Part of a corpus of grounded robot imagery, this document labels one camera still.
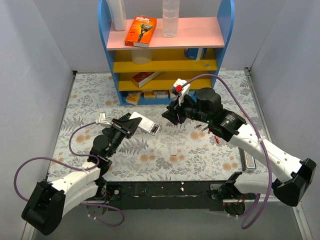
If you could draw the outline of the white remote control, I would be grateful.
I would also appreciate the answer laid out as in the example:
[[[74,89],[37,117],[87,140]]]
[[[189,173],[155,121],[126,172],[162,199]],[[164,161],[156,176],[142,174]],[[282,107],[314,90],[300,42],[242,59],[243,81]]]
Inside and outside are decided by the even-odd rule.
[[[157,124],[154,121],[150,120],[149,118],[139,114],[138,112],[133,112],[129,119],[131,120],[131,119],[135,119],[135,118],[141,118],[141,121],[140,121],[138,127],[140,129],[144,130],[145,132],[149,133],[152,136],[155,136],[158,133],[158,131],[160,130],[160,125],[159,124]],[[159,129],[158,129],[156,134],[152,134],[150,132],[154,125],[159,125]]]

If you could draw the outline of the white battery cover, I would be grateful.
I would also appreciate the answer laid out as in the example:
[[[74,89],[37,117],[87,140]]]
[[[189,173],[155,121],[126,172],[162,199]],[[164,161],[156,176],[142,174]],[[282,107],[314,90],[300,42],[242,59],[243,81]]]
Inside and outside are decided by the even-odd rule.
[[[170,146],[170,155],[176,156],[178,154],[178,149],[176,146]]]

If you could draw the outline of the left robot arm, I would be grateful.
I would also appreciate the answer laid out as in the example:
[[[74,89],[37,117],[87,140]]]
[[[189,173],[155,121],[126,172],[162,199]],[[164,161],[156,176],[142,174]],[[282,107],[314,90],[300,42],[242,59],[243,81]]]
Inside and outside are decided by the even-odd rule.
[[[107,195],[103,175],[112,164],[109,158],[123,139],[135,133],[141,121],[141,117],[122,117],[110,123],[97,120],[97,124],[106,127],[94,138],[87,161],[58,180],[38,182],[22,211],[22,219],[47,236],[58,227],[66,213],[83,201],[103,199]]]

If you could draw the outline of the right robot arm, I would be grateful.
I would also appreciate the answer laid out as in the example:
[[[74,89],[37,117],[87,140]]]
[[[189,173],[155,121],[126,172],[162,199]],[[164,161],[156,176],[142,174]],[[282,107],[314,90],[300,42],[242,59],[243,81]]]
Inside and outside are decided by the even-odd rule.
[[[173,87],[172,91],[177,99],[167,106],[162,117],[174,125],[182,124],[186,119],[207,124],[211,133],[251,155],[275,176],[275,179],[268,176],[255,179],[237,173],[229,178],[226,186],[230,198],[237,199],[247,193],[267,193],[271,187],[273,195],[282,203],[291,207],[298,205],[316,171],[317,164],[312,159],[299,159],[257,136],[244,118],[223,107],[221,96],[212,88],[199,89],[196,100],[188,95],[186,87]]]

